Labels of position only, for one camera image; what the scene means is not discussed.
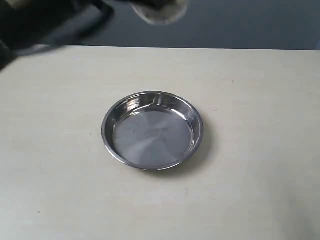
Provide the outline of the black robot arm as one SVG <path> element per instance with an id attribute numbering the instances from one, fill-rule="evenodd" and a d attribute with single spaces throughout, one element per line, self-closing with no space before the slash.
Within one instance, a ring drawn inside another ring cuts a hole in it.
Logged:
<path id="1" fill-rule="evenodd" d="M 87 8 L 97 16 L 76 30 L 57 36 L 43 47 L 37 44 Z M 0 68 L 18 58 L 74 45 L 95 35 L 114 17 L 114 9 L 102 0 L 2 0 L 0 2 Z"/>

